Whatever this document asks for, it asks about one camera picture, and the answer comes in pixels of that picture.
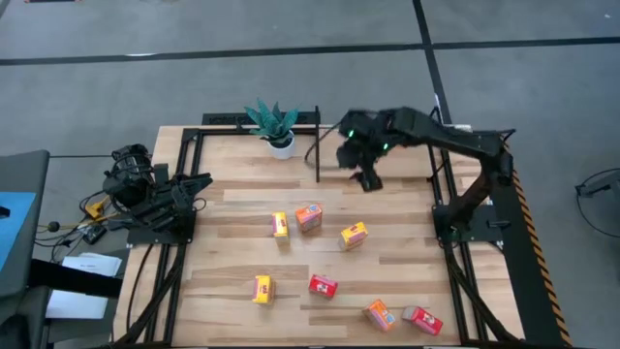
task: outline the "hazard tape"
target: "hazard tape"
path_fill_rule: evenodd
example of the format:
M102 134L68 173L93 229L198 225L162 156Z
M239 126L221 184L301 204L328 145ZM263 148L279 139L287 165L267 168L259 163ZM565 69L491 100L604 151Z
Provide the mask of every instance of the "hazard tape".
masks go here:
M555 290L553 289L553 283L551 282L551 277L549 276L549 268L546 266L546 261L544 260L543 256L543 250L541 249L541 243L539 242L539 237L536 234L536 228L534 228L532 213L530 212L530 208L527 206L525 194L523 193L523 187L521 187L521 181L519 180L516 170L512 171L512 184L514 184L514 190L516 191L517 198L521 203L523 219L525 220L527 231L530 234L530 240L532 241L533 245L532 248L534 249L534 253L536 253L537 261L539 263L539 266L541 267L541 276L544 280L544 287L546 288L549 300L551 301L551 310L555 315L555 322L557 323L560 330L560 336L562 336L562 339L568 346L573 346L573 341L569 336L569 329L564 322L564 315L562 314L560 304L558 303L557 296L555 295Z

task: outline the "orange box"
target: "orange box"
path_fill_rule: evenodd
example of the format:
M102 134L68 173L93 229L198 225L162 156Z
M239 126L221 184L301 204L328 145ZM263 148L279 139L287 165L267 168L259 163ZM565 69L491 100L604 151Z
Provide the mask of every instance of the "orange box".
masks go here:
M366 226L362 222L358 222L340 233L338 246L340 246L341 250L348 251L360 246L366 237L368 237Z
M277 243L289 243L289 226L287 224L287 214L285 212L275 212L271 214L271 224L273 225L273 237Z
M297 227L299 227L302 233L307 233L314 228L320 227L323 221L323 210L319 205L300 208L294 215L297 219Z
M396 322L394 315L389 312L386 305L381 300L373 301L372 304L366 306L362 312L383 332L391 330Z
M269 275L257 275L254 278L254 295L252 301L258 304L271 304L275 295L275 281Z

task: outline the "juice box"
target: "juice box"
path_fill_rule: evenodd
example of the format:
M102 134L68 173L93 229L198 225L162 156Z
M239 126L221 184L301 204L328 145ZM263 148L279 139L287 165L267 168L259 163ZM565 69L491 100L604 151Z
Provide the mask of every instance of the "juice box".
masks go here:
M325 296L327 298L333 298L338 289L338 283L324 276L312 275L310 278L310 284L308 290L310 292Z
M252 301L258 304L271 304L275 295L275 281L269 275L257 275L254 278L254 296Z
M403 319L411 321L422 331L437 335L444 323L419 306L407 306L403 311Z
M287 225L287 215L284 212L271 214L273 224L273 237L277 243L289 242L289 227Z
M396 322L394 315L389 312L381 300L373 301L362 312L384 332L391 330Z
M360 246L368 237L368 231L362 222L355 224L340 233L338 246L343 251Z
M319 205L310 205L298 209L294 213L297 219L297 227L302 233L320 227L323 220L323 210Z

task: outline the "wooden tabletop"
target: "wooden tabletop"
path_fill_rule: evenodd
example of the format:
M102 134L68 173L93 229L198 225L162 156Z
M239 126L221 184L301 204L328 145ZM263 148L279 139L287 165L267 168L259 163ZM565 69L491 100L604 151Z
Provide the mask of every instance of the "wooden tabletop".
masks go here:
M153 152L153 164L168 163L170 174L182 130L161 127ZM365 194L348 180L352 171L333 169L336 148L343 142L336 132L321 143L322 180L315 182L314 169L303 163L313 140L297 136L295 157L281 161L271 158L257 137L204 138L200 173L210 172L214 182L198 195L207 206L199 212L187 250L173 345L458 344L446 263L430 215L434 199L426 181L431 173L427 147L395 148L376 165L384 189ZM193 153L192 145L188 151ZM462 192L478 175L479 165L474 159L451 157ZM294 212L310 204L323 206L323 227L303 236ZM290 247L278 247L271 236L274 211L287 213ZM341 252L338 234L359 221L366 225L368 239ZM522 337L503 255L488 243L470 246L480 295L506 328ZM153 248L139 280L132 322L150 299L159 248ZM125 333L129 297L145 250L135 247L130 254L114 319L116 338ZM258 274L269 274L277 283L272 306L251 301ZM312 274L339 282L333 300L308 293ZM476 337L471 305L463 298L470 337ZM376 299L397 318L389 333L362 315ZM156 338L162 337L167 304L162 303ZM432 336L404 323L400 315L408 305L422 306L441 319L441 333Z

